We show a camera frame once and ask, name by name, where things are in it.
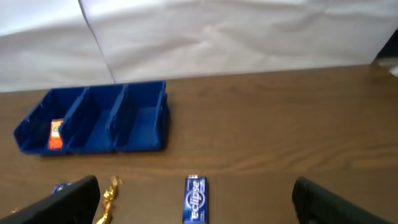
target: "blue bin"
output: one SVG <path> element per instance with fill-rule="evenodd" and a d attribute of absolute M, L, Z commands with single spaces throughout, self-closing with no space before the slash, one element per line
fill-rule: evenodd
<path fill-rule="evenodd" d="M 63 146 L 48 148 L 51 121 L 63 118 Z M 50 90 L 14 130 L 26 154 L 150 151 L 166 143 L 165 82 Z"/>

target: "wood grain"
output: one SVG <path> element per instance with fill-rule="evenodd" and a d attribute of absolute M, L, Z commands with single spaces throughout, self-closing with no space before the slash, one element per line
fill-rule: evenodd
<path fill-rule="evenodd" d="M 207 175 L 210 222 L 297 223 L 306 176 L 398 222 L 398 81 L 377 66 L 167 82 L 169 143 L 161 152 L 40 157 L 12 130 L 45 94 L 0 94 L 0 215 L 87 174 L 123 178 L 113 224 L 181 223 L 184 177 Z"/>

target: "small orange object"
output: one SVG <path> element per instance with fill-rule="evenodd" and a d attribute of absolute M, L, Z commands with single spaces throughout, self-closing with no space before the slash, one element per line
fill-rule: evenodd
<path fill-rule="evenodd" d="M 57 150 L 62 148 L 62 139 L 59 128 L 63 123 L 63 119 L 53 119 L 51 121 L 51 130 L 49 137 L 49 149 Z"/>

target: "white backdrop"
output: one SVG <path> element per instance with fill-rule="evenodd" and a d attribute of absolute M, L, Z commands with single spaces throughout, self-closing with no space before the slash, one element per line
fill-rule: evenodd
<path fill-rule="evenodd" d="M 397 0 L 81 0 L 97 45 L 77 1 L 18 1 L 0 91 L 366 64 L 398 26 Z"/>

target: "gold candy wrapper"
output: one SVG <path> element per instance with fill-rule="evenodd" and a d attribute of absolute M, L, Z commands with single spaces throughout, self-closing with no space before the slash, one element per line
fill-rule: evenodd
<path fill-rule="evenodd" d="M 104 215 L 96 222 L 96 224 L 109 224 L 111 223 L 112 215 L 111 211 L 113 208 L 113 200 L 118 196 L 118 186 L 122 184 L 122 181 L 118 176 L 111 178 L 112 185 L 105 190 L 104 200 L 102 202 Z"/>

